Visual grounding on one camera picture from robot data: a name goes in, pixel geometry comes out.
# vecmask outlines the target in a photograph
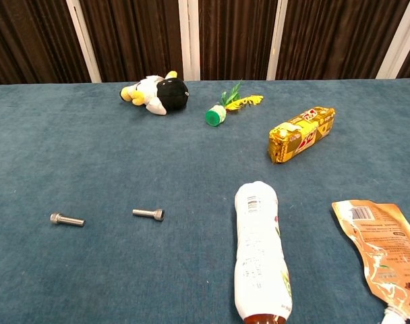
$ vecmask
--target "metal bolt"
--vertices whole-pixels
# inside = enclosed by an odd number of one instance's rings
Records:
[[[61,213],[51,214],[50,220],[52,224],[69,224],[69,225],[75,225],[75,226],[80,226],[80,227],[83,227],[85,225],[85,221],[83,219],[66,217],[65,215]]]
[[[152,217],[156,221],[162,221],[165,218],[165,210],[164,209],[157,209],[155,211],[143,211],[141,209],[134,209],[133,210],[133,215]]]

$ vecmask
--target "blue carpet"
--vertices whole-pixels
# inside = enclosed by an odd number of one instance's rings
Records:
[[[279,196],[288,324],[380,322],[331,202],[395,203],[410,223],[410,79],[245,81],[262,104],[217,128],[204,114],[236,82],[186,84],[165,117],[122,102],[126,83],[0,86],[0,323],[242,323],[233,199],[255,180]],[[269,130],[315,105],[335,107],[330,135],[273,165]]]

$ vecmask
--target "white plastic bottle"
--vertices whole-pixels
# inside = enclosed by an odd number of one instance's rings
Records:
[[[292,311],[278,205],[274,189],[264,182],[244,184],[235,195],[235,306],[245,324],[284,324]]]

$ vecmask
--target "yellow feather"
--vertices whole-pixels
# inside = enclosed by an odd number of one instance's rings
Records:
[[[264,96],[257,96],[257,95],[246,97],[246,98],[241,98],[236,101],[233,101],[232,103],[229,103],[225,108],[226,110],[233,111],[233,110],[241,109],[247,104],[256,106],[262,101],[263,98]]]

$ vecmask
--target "yellow snack package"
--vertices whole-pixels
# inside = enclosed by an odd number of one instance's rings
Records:
[[[286,162],[328,135],[334,116],[334,108],[313,107],[271,129],[268,154],[272,162]]]
[[[341,228],[362,256],[365,279],[388,304],[382,324],[410,319],[410,225],[394,204],[334,202]]]

